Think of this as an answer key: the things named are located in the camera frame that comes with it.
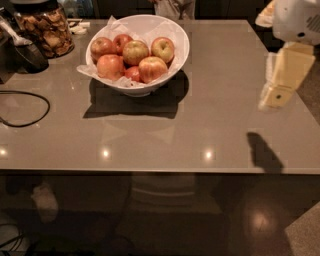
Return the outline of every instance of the glass jar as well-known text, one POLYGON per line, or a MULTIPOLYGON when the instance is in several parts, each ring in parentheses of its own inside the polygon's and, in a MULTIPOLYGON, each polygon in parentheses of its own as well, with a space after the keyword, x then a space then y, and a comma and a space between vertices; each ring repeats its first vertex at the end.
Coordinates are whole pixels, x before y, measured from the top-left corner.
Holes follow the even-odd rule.
POLYGON ((61 4, 49 1, 28 6, 15 5, 15 19, 20 29, 36 41, 44 55, 56 58, 72 51, 74 43, 61 4))

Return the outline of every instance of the red apple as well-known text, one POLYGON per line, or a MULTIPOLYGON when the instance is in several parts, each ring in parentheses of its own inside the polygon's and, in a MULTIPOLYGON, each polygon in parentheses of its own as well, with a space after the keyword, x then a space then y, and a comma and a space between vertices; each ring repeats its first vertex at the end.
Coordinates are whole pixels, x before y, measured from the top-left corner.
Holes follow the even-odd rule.
POLYGON ((132 81, 142 82, 141 79, 140 79, 140 73, 139 73, 139 67, 138 66, 132 66, 132 67, 126 69, 124 75, 127 78, 131 78, 132 81))
POLYGON ((102 55, 116 54, 117 48, 109 38, 98 37, 92 41, 92 44, 90 45, 90 51, 93 61, 97 62, 102 55))
POLYGON ((150 56, 144 58, 139 63, 140 78, 146 84, 159 78, 167 72, 168 67, 166 63, 159 57, 150 56))
POLYGON ((112 81, 124 76, 125 67, 121 56, 116 54, 103 55, 97 62, 98 76, 112 81))
POLYGON ((151 54, 161 58, 165 63, 172 61, 174 49, 173 42, 167 37, 158 37, 151 44, 151 54))
POLYGON ((138 66, 142 59, 149 56, 149 48, 140 40, 132 40, 124 46, 122 56, 128 65, 138 66))
POLYGON ((117 54, 122 55, 123 48, 126 43, 132 41, 133 38, 127 34, 119 34, 113 39, 113 43, 116 45, 117 54))

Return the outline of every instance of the black cable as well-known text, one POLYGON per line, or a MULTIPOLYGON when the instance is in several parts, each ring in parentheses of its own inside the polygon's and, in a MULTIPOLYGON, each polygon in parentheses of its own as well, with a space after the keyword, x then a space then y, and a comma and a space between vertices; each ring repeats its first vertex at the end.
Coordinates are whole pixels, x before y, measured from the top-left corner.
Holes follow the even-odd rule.
POLYGON ((0 224, 0 227, 2 227, 2 226, 14 226, 14 227, 16 227, 18 229, 19 234, 18 234, 18 236, 14 237, 14 238, 11 238, 8 241, 0 244, 0 249, 2 247, 4 247, 4 246, 8 245, 8 244, 11 244, 11 243, 15 242, 14 245, 10 249, 10 250, 12 250, 17 245, 19 240, 20 240, 20 243, 19 243, 19 246, 20 246, 22 239, 25 237, 25 234, 23 234, 21 232, 21 230, 18 228, 18 225, 17 224, 13 224, 13 223, 3 223, 3 224, 0 224))
POLYGON ((8 91, 7 90, 0 90, 0 94, 24 94, 24 95, 30 95, 30 96, 37 97, 37 98, 43 100, 48 105, 47 110, 45 111, 45 113, 40 118, 38 118, 37 120, 34 120, 34 121, 30 122, 30 123, 11 124, 10 122, 4 120, 0 116, 0 123, 3 123, 6 126, 15 127, 15 128, 21 128, 21 127, 26 127, 26 126, 33 125, 33 124, 39 122, 41 119, 43 119, 50 111, 50 107, 51 107, 50 102, 49 102, 49 100, 47 98, 43 97, 42 95, 39 95, 39 94, 36 94, 36 93, 32 93, 32 92, 15 91, 15 90, 8 90, 8 91))
POLYGON ((8 253, 7 251, 1 251, 1 252, 4 256, 10 256, 10 253, 8 253))

